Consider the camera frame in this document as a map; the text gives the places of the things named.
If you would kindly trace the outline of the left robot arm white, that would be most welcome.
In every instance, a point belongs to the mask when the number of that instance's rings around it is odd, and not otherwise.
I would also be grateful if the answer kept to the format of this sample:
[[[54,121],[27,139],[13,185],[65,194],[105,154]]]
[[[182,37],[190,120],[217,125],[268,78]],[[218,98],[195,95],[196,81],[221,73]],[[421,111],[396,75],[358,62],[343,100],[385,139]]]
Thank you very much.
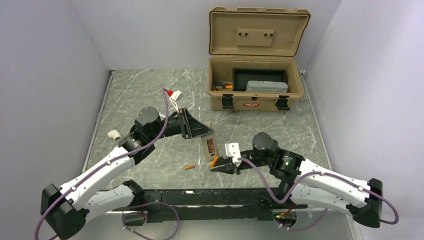
[[[103,191],[103,186],[144,160],[161,138],[180,135],[187,140],[213,132],[210,125],[195,119],[186,108],[164,118],[155,107],[143,108],[129,134],[101,161],[59,187],[50,184],[43,189],[42,220],[48,223],[56,237],[67,240],[105,212],[122,207],[139,209],[144,203],[144,190],[133,180],[109,191]]]

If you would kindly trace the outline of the beige remote control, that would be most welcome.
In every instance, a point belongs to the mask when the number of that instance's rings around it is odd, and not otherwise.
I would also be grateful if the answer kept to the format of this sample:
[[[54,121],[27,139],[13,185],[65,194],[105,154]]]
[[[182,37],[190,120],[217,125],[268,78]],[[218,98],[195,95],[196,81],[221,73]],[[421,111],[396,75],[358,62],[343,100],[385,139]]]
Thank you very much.
[[[213,130],[213,122],[206,121],[204,124],[211,129],[211,132],[201,137],[202,148],[204,157],[207,162],[212,162],[215,157],[219,156],[219,149],[217,147],[216,134]]]

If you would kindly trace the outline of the white PVC elbow fitting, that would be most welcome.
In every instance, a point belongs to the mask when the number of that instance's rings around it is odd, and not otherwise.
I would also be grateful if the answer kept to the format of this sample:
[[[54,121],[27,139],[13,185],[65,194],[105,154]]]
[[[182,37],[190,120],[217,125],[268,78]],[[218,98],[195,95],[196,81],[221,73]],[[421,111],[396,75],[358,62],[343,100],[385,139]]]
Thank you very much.
[[[107,136],[113,141],[119,141],[122,139],[121,133],[115,129],[108,131]]]

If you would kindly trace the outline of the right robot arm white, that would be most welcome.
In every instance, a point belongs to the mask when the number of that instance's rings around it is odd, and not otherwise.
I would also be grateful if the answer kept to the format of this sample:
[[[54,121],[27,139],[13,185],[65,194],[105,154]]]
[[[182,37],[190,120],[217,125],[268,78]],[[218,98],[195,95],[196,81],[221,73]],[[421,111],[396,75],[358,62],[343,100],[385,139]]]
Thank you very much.
[[[310,205],[339,211],[369,228],[381,226],[383,183],[375,178],[360,180],[334,172],[300,154],[279,147],[265,132],[252,139],[252,149],[241,151],[238,143],[227,143],[212,172],[238,175],[242,170],[267,166],[280,180],[271,198],[282,208]]]

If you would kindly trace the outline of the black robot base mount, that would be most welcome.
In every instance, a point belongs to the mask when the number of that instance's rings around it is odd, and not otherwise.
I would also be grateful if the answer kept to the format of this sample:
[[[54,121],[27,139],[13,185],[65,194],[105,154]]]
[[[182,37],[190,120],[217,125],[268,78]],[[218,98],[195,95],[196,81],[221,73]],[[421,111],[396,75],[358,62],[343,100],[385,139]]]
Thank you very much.
[[[182,221],[256,219],[272,220],[272,213],[305,209],[291,200],[276,203],[264,187],[254,188],[198,188],[198,189],[145,189],[144,199],[115,212],[146,213],[148,223]]]

